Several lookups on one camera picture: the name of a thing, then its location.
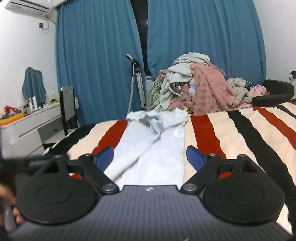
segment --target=power cord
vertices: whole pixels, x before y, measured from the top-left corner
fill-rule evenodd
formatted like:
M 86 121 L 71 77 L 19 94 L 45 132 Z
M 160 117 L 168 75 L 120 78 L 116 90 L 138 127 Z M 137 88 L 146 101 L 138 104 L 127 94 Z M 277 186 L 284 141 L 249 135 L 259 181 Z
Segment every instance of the power cord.
M 291 74 L 292 74 L 292 72 L 291 72 L 290 75 L 289 75 L 290 84 L 292 84 Z
M 43 23 L 39 23 L 39 28 L 42 28 L 43 30 L 48 30 L 48 28 L 49 28 L 49 21 L 48 21 L 48 17 L 47 16 L 45 16 L 45 17 L 47 19 L 47 28 L 43 28 Z

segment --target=black cushion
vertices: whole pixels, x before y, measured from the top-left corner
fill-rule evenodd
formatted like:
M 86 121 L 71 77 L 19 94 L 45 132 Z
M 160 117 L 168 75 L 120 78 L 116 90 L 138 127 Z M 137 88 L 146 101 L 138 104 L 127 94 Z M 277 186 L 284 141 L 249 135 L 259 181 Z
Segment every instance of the black cushion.
M 274 107 L 289 101 L 294 96 L 294 86 L 284 81 L 265 80 L 263 86 L 270 95 L 254 97 L 252 107 Z
M 265 80 L 263 86 L 271 95 L 294 94 L 294 86 L 279 80 Z

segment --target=chair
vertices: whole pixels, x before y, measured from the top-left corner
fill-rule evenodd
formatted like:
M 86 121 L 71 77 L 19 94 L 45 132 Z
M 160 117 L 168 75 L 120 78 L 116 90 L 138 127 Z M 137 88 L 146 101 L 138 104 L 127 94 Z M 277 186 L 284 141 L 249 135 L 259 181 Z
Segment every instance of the chair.
M 44 144 L 55 144 L 78 128 L 75 113 L 75 95 L 72 86 L 62 87 L 59 92 L 63 130 L 56 132 L 43 141 Z
M 252 107 L 274 107 L 291 100 L 294 96 L 294 86 L 284 81 L 265 80 L 263 86 L 270 95 L 254 97 Z

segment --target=pink fleece garment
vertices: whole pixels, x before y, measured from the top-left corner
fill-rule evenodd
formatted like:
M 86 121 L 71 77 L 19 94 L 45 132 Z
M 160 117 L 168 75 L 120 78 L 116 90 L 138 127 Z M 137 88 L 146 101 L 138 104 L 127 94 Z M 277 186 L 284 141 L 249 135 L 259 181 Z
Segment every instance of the pink fleece garment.
M 196 87 L 194 115 L 234 109 L 235 92 L 221 69 L 212 64 L 192 64 L 190 69 Z
M 192 102 L 192 96 L 189 95 L 189 84 L 185 83 L 183 84 L 182 90 L 182 96 L 180 98 L 174 98 L 170 101 L 170 105 L 168 107 L 168 110 L 175 110 L 176 108 L 179 108 L 180 110 L 187 107 L 188 110 L 194 111 L 195 105 L 194 102 Z
M 252 107 L 252 104 L 244 103 L 244 104 L 237 105 L 234 110 L 241 110 L 242 108 L 250 108 L 250 107 Z
M 169 72 L 168 69 L 160 70 L 160 71 L 158 72 L 158 78 L 159 78 L 161 81 L 163 81 L 163 80 L 165 79 L 165 77 L 166 77 L 166 75 L 167 75 L 168 72 Z
M 262 85 L 256 85 L 255 87 L 251 87 L 249 93 L 253 95 L 254 97 L 256 96 L 263 96 L 265 95 L 267 89 L 262 86 Z

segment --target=human hand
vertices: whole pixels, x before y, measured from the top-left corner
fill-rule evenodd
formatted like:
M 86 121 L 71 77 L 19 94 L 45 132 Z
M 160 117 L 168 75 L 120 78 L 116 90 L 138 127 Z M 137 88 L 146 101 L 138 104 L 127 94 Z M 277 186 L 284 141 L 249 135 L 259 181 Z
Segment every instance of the human hand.
M 11 205 L 15 205 L 15 197 L 10 190 L 10 188 L 4 184 L 0 184 L 0 200 L 8 201 Z M 24 221 L 20 216 L 19 210 L 15 207 L 12 211 L 13 216 L 16 218 L 17 224 L 23 224 Z M 0 226 L 4 227 L 4 218 L 3 215 L 0 214 Z

